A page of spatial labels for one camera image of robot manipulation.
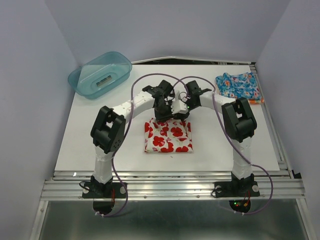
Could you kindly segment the red poppy white skirt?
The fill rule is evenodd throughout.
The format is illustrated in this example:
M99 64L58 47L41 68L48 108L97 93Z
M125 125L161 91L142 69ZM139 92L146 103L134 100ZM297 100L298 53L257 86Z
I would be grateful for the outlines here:
M160 122L151 118L144 123L144 151L146 153L192 153L191 123L179 119Z

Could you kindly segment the blue floral skirt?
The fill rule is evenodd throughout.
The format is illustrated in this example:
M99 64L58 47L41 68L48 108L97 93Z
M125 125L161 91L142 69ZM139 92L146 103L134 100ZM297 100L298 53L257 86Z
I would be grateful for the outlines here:
M246 98L247 100L259 100L261 96L257 81L252 72L238 75L230 75L225 72L215 78L216 86L220 95L228 98Z

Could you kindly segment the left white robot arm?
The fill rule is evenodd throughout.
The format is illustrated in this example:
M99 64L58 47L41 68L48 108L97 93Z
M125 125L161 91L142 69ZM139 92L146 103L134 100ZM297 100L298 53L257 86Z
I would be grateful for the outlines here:
M115 107L103 106L95 119L90 136L95 149L95 167L87 188L100 197L112 191L112 159L121 147L132 119L146 110L154 108L155 103L164 104L167 97L174 95L173 86L162 80L158 86L144 87L136 96Z

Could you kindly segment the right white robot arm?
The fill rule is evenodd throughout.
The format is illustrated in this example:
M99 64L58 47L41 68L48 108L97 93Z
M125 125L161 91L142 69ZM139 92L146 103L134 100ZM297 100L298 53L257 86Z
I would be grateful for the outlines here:
M184 85L186 101L183 102L170 86L167 95L175 98L170 104L174 116L187 117L191 110L198 107L215 111L222 131L233 150L233 167L230 181L214 183L216 198L243 197L246 194L259 196L250 161L251 142L257 128L257 121L247 99L229 98L215 94L215 89L201 89L195 80Z

